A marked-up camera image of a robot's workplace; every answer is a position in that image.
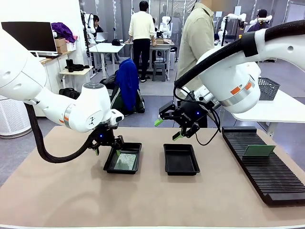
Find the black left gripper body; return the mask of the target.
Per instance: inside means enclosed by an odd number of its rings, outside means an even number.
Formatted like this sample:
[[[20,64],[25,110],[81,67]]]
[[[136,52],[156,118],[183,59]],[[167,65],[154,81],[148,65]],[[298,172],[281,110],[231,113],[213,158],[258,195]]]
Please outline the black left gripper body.
[[[115,143],[112,128],[95,129],[91,134],[97,146],[113,146]]]

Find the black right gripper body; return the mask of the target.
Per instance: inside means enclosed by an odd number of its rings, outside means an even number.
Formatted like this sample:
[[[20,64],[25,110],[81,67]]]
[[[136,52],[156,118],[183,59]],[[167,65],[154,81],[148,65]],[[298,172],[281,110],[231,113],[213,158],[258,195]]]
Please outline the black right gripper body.
[[[196,122],[200,128],[207,128],[207,111],[199,104],[177,101],[177,109],[175,110],[175,120],[180,126],[191,128]]]

